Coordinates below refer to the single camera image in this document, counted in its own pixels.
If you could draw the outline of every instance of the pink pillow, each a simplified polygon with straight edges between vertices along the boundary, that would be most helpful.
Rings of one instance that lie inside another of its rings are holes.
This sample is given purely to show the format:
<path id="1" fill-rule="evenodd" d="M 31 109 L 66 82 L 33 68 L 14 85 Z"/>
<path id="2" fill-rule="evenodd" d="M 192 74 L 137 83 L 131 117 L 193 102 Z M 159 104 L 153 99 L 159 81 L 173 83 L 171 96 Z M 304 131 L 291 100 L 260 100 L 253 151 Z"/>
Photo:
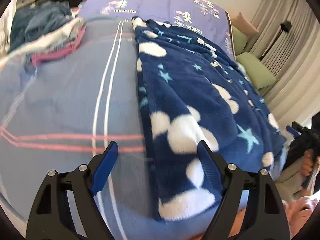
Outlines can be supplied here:
<path id="1" fill-rule="evenodd" d="M 231 24 L 248 37 L 259 33 L 259 31 L 243 17 L 241 12 L 231 19 Z"/>

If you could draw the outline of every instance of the blue clothing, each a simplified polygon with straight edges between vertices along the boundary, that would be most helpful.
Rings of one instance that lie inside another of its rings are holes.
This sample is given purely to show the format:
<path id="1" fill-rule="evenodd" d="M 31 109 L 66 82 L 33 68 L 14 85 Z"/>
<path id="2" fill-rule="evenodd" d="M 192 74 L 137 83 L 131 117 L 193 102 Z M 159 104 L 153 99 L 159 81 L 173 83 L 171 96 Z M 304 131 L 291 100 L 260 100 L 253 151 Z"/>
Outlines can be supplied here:
<path id="1" fill-rule="evenodd" d="M 18 9 L 12 22 L 9 52 L 57 30 L 70 20 L 72 17 L 67 3 L 46 2 L 34 8 L 24 6 Z"/>
<path id="2" fill-rule="evenodd" d="M 272 170 L 285 138 L 261 96 L 218 45 L 153 20 L 137 18 L 133 26 L 140 113 L 147 155 L 155 160 L 150 181 L 156 218 L 186 219 L 219 205 L 223 190 L 219 171 L 207 173 L 204 149 L 197 152 L 200 140 L 227 163 L 257 172 Z"/>

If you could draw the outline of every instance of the pink clothing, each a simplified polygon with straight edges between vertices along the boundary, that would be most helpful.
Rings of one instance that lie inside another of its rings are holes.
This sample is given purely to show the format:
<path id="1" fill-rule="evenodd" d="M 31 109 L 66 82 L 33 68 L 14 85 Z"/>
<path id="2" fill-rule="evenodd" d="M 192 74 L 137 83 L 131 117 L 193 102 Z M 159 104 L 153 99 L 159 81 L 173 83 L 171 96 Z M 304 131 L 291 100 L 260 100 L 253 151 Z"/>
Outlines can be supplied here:
<path id="1" fill-rule="evenodd" d="M 73 53 L 82 40 L 86 26 L 82 27 L 79 31 L 77 38 L 74 41 L 69 42 L 66 47 L 59 49 L 57 51 L 47 52 L 47 53 L 34 53 L 31 56 L 31 62 L 34 66 L 40 65 L 44 61 L 50 61 L 55 59 L 63 58 L 71 53 Z"/>

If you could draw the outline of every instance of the bed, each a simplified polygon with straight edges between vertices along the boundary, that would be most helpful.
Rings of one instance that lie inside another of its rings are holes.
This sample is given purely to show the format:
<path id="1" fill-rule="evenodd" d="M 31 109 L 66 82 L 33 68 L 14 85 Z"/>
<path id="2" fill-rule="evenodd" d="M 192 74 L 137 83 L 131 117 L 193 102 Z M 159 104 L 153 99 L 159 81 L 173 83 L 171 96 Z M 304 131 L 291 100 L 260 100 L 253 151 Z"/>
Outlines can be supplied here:
<path id="1" fill-rule="evenodd" d="M 102 153 L 114 140 L 120 155 L 108 183 L 96 198 L 114 238 L 188 239 L 207 228 L 217 207 L 188 220 L 154 219 L 155 196 L 150 191 L 148 169 L 153 160 L 145 154 L 131 18 L 139 14 L 144 19 L 177 26 L 186 27 L 188 23 L 190 30 L 201 31 L 233 57 L 228 14 L 212 4 L 210 15 L 207 0 L 163 0 L 166 6 L 154 11 L 150 6 L 155 6 L 156 0 L 98 1 L 87 0 L 80 12 L 87 28 L 73 54 L 33 71 L 26 71 L 14 60 L 0 70 L 0 90 L 4 91 L 0 106 L 1 192 L 27 220 L 49 170 L 71 171 L 88 163 L 93 154 Z M 175 4 L 180 7 L 172 9 Z M 275 159 L 274 177 L 282 169 L 285 154 L 283 150 Z M 76 229 L 85 235 L 75 203 L 69 197 Z M 244 192 L 240 208 L 246 200 Z"/>

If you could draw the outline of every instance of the blue gripper pad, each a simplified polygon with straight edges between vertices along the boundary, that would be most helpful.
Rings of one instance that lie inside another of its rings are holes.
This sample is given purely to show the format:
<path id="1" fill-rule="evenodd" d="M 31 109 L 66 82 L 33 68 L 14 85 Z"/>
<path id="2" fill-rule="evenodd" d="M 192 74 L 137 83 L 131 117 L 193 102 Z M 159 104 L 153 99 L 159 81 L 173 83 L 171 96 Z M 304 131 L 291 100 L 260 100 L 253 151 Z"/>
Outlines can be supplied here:
<path id="1" fill-rule="evenodd" d="M 109 145 L 103 154 L 104 157 L 92 176 L 92 186 L 89 189 L 92 196 L 95 196 L 103 189 L 118 158 L 118 145 L 116 143 L 113 143 L 111 146 Z"/>

